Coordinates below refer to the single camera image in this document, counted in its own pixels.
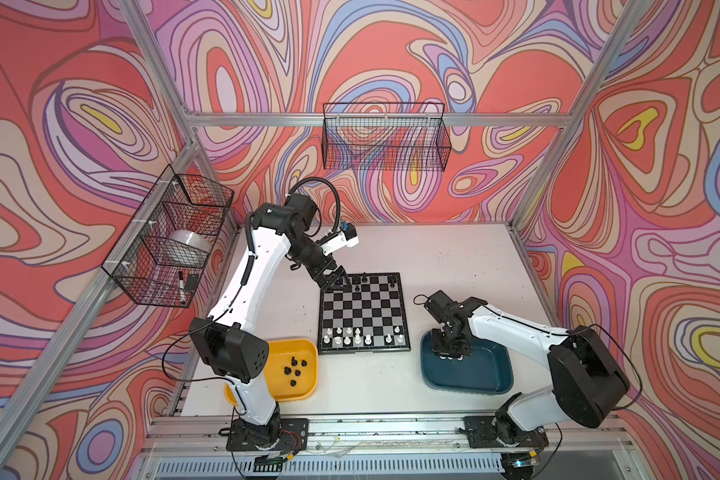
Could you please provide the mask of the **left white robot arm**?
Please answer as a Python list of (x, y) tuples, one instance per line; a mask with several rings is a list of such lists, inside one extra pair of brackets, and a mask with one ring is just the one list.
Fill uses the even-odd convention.
[(334, 219), (321, 239), (309, 234), (319, 208), (298, 190), (312, 182), (328, 186), (333, 194), (338, 192), (329, 180), (308, 177), (289, 190), (284, 204), (264, 203), (247, 215), (243, 227), (246, 255), (209, 315), (194, 319), (188, 331), (200, 360), (211, 367), (215, 377), (231, 385), (240, 411), (231, 422), (230, 440), (245, 441), (253, 448), (272, 448), (286, 435), (280, 406), (263, 373), (269, 344), (254, 333), (276, 270), (288, 260), (304, 267), (310, 279), (327, 290), (347, 279), (334, 252), (359, 242), (354, 225), (340, 218)]

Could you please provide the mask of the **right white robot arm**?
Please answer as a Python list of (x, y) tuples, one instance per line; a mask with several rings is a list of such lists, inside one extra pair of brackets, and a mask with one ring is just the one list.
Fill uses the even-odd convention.
[(514, 447), (532, 432), (552, 424), (574, 422), (596, 429), (631, 389), (628, 375), (602, 337), (588, 326), (573, 329), (537, 323), (469, 297), (457, 301), (438, 290), (425, 298), (425, 310), (437, 322), (433, 353), (465, 360), (478, 340), (490, 341), (523, 358), (543, 374), (530, 389), (519, 391), (490, 419), (491, 439)]

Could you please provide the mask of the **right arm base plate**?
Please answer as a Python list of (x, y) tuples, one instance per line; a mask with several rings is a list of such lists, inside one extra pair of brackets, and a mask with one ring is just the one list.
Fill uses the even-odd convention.
[(470, 448), (543, 450), (549, 446), (543, 429), (522, 431), (508, 418), (496, 419), (493, 415), (465, 416), (459, 432), (466, 436)]

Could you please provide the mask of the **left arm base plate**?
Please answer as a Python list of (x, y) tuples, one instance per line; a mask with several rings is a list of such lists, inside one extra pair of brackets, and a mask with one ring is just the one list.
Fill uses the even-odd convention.
[(267, 425), (253, 425), (234, 419), (228, 428), (221, 429), (219, 433), (226, 437), (226, 450), (229, 452), (296, 454), (308, 446), (309, 420), (277, 417)]

